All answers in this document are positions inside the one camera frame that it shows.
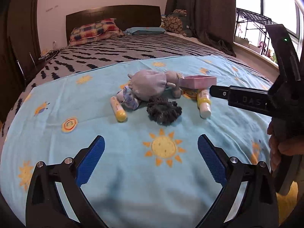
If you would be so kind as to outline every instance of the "curtain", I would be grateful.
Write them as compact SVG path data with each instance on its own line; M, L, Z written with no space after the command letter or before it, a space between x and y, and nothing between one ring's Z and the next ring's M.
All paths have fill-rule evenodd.
M202 43L236 56L233 49L236 0L167 0L165 14L187 10L193 35Z

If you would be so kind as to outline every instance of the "window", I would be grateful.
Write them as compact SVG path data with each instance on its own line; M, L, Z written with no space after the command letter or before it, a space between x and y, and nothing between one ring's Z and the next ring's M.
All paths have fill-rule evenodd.
M294 0L236 0L236 4L237 8L267 16L274 23L283 24L288 30L292 43L300 57L302 52L304 22L303 14ZM253 23L249 22L247 28L254 28ZM254 46L258 46L260 41L264 41L264 35L260 33L258 29L246 31L246 23L240 24L237 29L237 36L241 38L246 37L249 43ZM269 48L274 52L271 41Z

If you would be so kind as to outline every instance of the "metal screw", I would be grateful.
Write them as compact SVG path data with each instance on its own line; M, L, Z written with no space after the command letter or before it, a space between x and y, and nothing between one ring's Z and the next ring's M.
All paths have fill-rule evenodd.
M65 162L66 164L70 164L70 163L72 163L72 161L73 161L72 158L66 158L66 159L64 160L64 162Z
M38 168L42 167L42 166L43 166L43 162L42 162L42 161L39 161L39 162L36 164L36 166L37 166Z
M260 163L259 163L259 165L261 166L261 167L263 167L263 168L265 168L267 165L266 165L266 163L264 162L264 161L261 161Z
M236 164L237 162L239 162L239 160L236 157L231 157L230 161L234 164Z

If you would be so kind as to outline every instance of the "blue gripper pad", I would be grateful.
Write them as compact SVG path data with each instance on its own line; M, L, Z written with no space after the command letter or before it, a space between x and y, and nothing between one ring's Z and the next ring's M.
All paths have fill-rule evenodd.
M89 147L86 156L81 160L76 169L76 185L80 187L89 181L101 155L105 150L105 140L102 136L98 135Z
M206 162L215 182L220 183L222 187L226 185L226 168L215 152L213 144L206 135L201 135L197 141L197 147Z

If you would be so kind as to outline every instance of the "patterned cushion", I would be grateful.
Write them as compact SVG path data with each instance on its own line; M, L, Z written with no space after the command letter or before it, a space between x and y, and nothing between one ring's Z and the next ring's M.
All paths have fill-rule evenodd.
M116 19L113 18L105 19L92 24L74 28L70 36L70 44L78 45L78 44L73 44L73 42L83 39L92 39L109 31L115 31L118 34L123 35L123 32L116 26L115 20Z
M176 9L166 17L164 28L166 31L181 34L184 37L192 37L189 24L187 11Z
M94 37L70 41L70 45L83 45L86 43L91 43L91 42L96 42L96 41L100 41L100 40L111 39L111 38L116 38L116 37L121 37L121 36L124 36L124 33L120 29L118 29L115 31L105 32L105 33L99 34Z

